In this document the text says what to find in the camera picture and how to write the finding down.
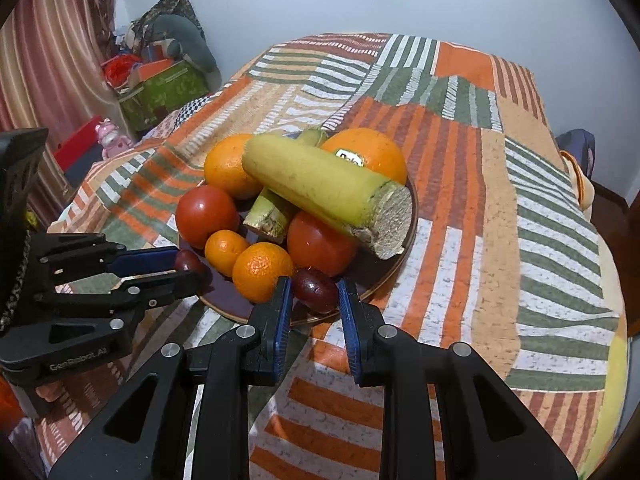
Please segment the left hand holding gripper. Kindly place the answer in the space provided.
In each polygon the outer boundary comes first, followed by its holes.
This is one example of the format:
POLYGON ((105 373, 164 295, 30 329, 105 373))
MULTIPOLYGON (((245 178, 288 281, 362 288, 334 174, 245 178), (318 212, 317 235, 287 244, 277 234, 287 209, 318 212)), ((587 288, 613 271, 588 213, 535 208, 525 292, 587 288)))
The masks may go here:
POLYGON ((76 400, 80 396, 80 389, 77 380, 65 379, 38 386, 36 393, 49 403, 66 402, 67 400, 76 400))

